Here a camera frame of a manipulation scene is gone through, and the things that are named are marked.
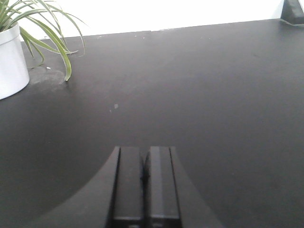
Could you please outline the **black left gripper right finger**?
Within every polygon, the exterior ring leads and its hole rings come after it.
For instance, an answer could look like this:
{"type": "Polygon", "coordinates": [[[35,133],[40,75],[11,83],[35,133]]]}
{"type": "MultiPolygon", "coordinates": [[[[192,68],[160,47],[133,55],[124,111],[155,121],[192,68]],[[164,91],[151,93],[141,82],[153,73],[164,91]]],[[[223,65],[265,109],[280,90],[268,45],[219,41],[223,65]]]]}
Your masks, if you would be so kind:
{"type": "Polygon", "coordinates": [[[146,227],[223,227],[190,180],[175,147],[152,146],[145,173],[146,227]]]}

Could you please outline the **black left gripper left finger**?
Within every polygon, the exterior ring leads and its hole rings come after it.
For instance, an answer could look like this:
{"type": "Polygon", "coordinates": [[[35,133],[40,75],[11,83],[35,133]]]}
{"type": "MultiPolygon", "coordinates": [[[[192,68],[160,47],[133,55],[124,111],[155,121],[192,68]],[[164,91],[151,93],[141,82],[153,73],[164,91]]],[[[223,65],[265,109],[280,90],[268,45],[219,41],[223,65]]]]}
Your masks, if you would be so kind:
{"type": "Polygon", "coordinates": [[[142,228],[142,169],[138,148],[115,147],[84,187],[28,227],[142,228]]]}

